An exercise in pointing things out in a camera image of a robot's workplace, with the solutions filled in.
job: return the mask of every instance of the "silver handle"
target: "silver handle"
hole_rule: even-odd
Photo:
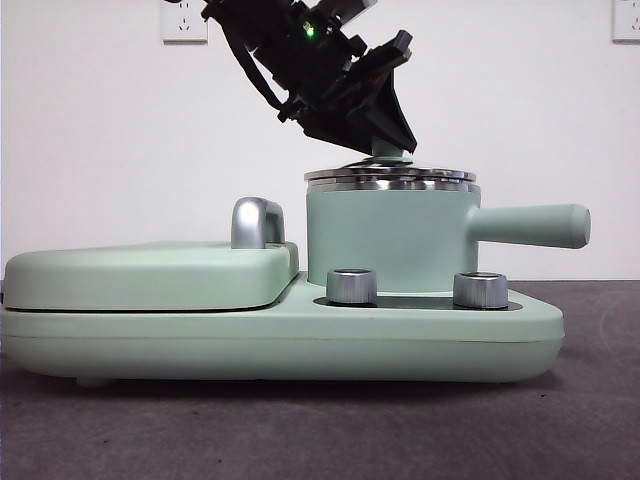
[[[284,243],[282,207],[264,198],[238,200],[231,221],[231,248],[264,249],[267,243]]]

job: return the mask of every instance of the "wall outlet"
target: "wall outlet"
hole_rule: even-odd
[[[160,32],[164,43],[207,43],[209,28],[200,13],[204,0],[160,1]]]
[[[613,41],[640,42],[640,0],[613,0]]]

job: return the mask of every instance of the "white wall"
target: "white wall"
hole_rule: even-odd
[[[281,203],[304,247],[303,174],[360,158],[280,125],[216,25],[208,46],[163,46],[157,0],[2,8],[3,262],[225,239],[246,195]],[[610,0],[380,0],[349,29],[416,37],[397,78],[416,161],[476,172],[486,206],[591,208],[587,249],[486,245],[484,269],[640,278],[640,45],[610,25]]]

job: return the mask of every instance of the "green led light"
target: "green led light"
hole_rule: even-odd
[[[307,37],[313,38],[316,36],[316,29],[309,22],[304,22],[304,25],[302,25],[302,28],[304,29],[304,32],[307,34]]]

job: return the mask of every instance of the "pot handle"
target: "pot handle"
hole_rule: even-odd
[[[542,247],[582,248],[591,236],[591,214],[582,205],[482,208],[469,223],[472,240]]]

